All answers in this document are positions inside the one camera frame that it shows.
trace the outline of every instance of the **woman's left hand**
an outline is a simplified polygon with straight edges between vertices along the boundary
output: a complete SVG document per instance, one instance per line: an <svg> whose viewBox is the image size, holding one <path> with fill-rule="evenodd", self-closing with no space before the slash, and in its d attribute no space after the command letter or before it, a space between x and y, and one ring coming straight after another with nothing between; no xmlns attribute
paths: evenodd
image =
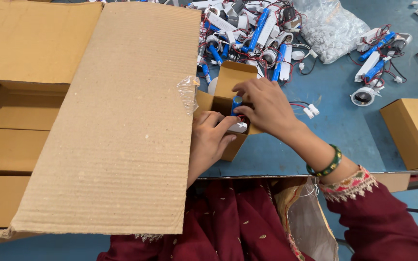
<svg viewBox="0 0 418 261"><path fill-rule="evenodd" d="M236 139L233 134L224 135L238 122L240 118L236 116L224 117L215 111L205 111L193 119L187 188L216 163L229 143Z"/></svg>

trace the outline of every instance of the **clear plastic bag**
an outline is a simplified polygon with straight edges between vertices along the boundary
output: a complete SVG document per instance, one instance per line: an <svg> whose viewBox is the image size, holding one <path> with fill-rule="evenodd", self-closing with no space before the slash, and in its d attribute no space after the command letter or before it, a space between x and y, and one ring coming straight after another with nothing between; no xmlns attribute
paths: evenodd
<svg viewBox="0 0 418 261"><path fill-rule="evenodd" d="M189 116L193 115L194 111L198 108L196 93L199 85L199 78L196 76L187 76L177 84L177 90L180 93L180 98Z"/></svg>
<svg viewBox="0 0 418 261"><path fill-rule="evenodd" d="M339 0L294 0L294 7L307 15L301 32L325 64L356 49L357 37L370 31L369 26L344 9Z"/></svg>

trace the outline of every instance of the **maroon dress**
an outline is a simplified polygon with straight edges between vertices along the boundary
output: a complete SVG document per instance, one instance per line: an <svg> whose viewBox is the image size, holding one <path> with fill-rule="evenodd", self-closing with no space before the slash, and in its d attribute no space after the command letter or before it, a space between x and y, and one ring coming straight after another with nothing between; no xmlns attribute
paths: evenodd
<svg viewBox="0 0 418 261"><path fill-rule="evenodd" d="M213 181L203 196L188 192L183 234L112 235L97 261L313 261L288 240L263 182ZM407 206L367 170L320 188L349 228L353 261L418 261L418 226Z"/></svg>

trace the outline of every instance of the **bangle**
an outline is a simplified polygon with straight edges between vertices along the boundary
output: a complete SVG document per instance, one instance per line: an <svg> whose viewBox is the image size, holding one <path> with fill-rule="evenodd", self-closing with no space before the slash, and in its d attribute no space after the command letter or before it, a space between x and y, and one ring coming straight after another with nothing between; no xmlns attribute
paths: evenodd
<svg viewBox="0 0 418 261"><path fill-rule="evenodd" d="M335 157L333 158L332 163L330 163L330 165L328 165L326 169L322 171L318 171L318 172L313 172L311 166L306 164L306 169L309 172L309 174L317 176L317 177L323 177L332 173L332 171L334 171L336 167L338 167L338 164L340 164L341 162L341 151L340 149L338 149L337 146L333 144L330 144L330 146L332 146L335 149Z"/></svg>

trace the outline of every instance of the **hand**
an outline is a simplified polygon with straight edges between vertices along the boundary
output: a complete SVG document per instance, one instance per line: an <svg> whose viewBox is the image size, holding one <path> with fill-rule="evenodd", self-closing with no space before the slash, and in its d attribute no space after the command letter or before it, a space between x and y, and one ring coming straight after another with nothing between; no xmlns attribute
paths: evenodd
<svg viewBox="0 0 418 261"><path fill-rule="evenodd" d="M254 104L254 110L239 106L234 112L246 115L256 127L276 138L304 125L294 116L287 97L276 81L251 79L238 83L232 91L238 92L238 96L249 95Z"/></svg>
<svg viewBox="0 0 418 261"><path fill-rule="evenodd" d="M229 143L236 139L236 135L224 135L238 122L240 118L236 116L224 117L215 111L205 111L193 119L187 188L216 163Z"/></svg>

